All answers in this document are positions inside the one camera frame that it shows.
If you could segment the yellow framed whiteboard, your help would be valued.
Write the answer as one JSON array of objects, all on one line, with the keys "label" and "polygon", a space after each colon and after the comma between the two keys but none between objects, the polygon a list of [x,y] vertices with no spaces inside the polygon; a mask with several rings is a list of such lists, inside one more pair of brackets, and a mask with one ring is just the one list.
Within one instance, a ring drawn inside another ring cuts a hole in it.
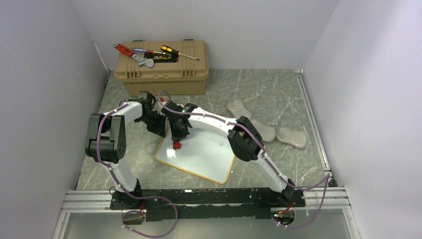
[{"label": "yellow framed whiteboard", "polygon": [[218,184],[225,184],[230,176],[235,155],[228,140],[214,132],[193,128],[174,149],[171,132],[161,142],[155,159],[161,163],[200,176]]}]

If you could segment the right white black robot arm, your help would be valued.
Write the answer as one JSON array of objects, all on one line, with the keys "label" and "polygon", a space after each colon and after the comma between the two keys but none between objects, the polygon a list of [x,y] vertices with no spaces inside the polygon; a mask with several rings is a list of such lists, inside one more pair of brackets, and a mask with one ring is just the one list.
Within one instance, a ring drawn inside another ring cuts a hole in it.
[{"label": "right white black robot arm", "polygon": [[160,105],[161,112],[169,120],[174,141],[185,139],[191,128],[204,129],[226,137],[233,154],[242,161],[253,163],[265,177],[277,205],[285,207],[293,201],[294,183],[272,161],[262,136],[249,118],[226,118],[190,103],[183,107],[173,101],[161,102]]}]

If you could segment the red bone shaped eraser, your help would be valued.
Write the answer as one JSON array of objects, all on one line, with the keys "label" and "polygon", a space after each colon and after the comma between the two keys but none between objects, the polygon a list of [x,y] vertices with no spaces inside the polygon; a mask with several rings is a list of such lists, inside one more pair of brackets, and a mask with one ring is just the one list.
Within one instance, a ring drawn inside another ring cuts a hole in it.
[{"label": "red bone shaped eraser", "polygon": [[179,141],[173,142],[173,149],[178,150],[182,148],[182,144]]}]

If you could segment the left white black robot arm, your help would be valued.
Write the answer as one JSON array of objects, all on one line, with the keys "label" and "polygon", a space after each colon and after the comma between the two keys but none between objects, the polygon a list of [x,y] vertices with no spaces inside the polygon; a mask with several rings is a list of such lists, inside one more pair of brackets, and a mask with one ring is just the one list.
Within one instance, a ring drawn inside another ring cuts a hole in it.
[{"label": "left white black robot arm", "polygon": [[143,195],[139,180],[123,159],[127,149],[126,126],[142,122],[148,132],[165,137],[166,117],[154,109],[156,102],[151,93],[140,92],[138,98],[124,100],[114,110],[89,117],[85,153],[107,170],[130,209],[142,205]]}]

